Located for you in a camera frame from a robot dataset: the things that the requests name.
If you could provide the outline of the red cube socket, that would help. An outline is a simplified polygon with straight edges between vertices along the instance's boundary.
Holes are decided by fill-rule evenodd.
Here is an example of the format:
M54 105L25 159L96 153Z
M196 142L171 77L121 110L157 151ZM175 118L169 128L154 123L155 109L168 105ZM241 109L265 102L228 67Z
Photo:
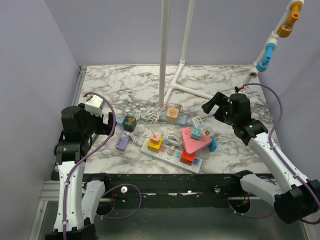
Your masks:
M194 154L191 154L191 155L188 155L188 154L186 153L186 151L183 150L182 153L181 153L181 156L180 156L180 160L179 160L179 161L180 161L181 163L187 165L187 166L191 166L191 165L193 164L195 158L196 158L196 154L195 154L195 153L194 153Z

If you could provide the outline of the white multicolour power strip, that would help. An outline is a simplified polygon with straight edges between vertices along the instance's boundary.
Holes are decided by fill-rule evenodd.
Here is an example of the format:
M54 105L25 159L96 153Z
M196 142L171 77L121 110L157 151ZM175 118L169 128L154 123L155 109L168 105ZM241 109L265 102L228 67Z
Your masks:
M173 146L169 146L166 144L163 144L159 150L159 152L154 152L148 149L148 142L149 140L146 139L140 149L141 153L144 155L147 155L155 160L162 161L166 164L172 165L174 167L198 174L203 169L203 159L200 157L195 157L193 163L191 165L188 165L186 163L182 163L181 155L182 151L179 149L175 149L173 151L173 154L168 154L168 151L173 149Z

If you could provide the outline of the yellow cube socket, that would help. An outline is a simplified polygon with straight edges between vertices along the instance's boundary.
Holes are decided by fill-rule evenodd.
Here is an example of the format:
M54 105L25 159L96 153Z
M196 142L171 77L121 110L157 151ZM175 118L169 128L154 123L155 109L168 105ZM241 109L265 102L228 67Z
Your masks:
M163 138L160 137L158 141L154 141L153 139L149 139L147 142L147 149L154 153L159 153L163 144Z

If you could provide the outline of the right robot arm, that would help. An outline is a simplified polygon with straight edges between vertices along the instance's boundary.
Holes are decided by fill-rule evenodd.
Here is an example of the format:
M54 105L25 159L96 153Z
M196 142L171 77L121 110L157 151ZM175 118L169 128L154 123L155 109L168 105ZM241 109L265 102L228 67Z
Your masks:
M269 137L260 120L252 118L251 102L243 93L226 96L217 92L201 106L209 114L217 106L214 118L232 127L234 134L254 151L267 166L277 184L272 184L248 170L233 175L230 191L241 196L254 194L273 206L278 217L291 224L320 209L320 182L310 180L289 161Z

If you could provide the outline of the teal plug adapter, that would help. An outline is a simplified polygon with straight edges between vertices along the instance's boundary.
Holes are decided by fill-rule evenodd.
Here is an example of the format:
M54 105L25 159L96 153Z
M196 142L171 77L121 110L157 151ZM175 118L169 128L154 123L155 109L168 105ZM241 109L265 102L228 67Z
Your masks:
M199 129L194 128L191 132L191 138L195 140L200 140L202 132Z

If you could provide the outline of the pink triangular power strip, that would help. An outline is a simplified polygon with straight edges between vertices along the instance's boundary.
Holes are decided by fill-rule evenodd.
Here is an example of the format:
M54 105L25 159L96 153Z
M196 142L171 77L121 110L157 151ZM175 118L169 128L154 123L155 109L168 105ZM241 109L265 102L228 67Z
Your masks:
M182 127L180 130L183 148L188 156L194 155L197 151L208 147L212 143L210 136L200 132L199 139L192 138L193 131L187 127Z

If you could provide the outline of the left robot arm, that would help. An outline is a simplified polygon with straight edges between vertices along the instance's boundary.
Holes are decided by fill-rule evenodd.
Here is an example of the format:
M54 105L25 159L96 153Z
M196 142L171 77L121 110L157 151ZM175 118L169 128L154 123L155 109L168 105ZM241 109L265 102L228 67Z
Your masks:
M53 231L45 235L47 240L93 240L96 237L94 219L101 198L107 197L111 185L106 174L98 174L86 183L83 176L94 134L111 138L117 125L115 112L103 114L86 110L83 103L61 111L62 132L54 147L59 174L58 210Z

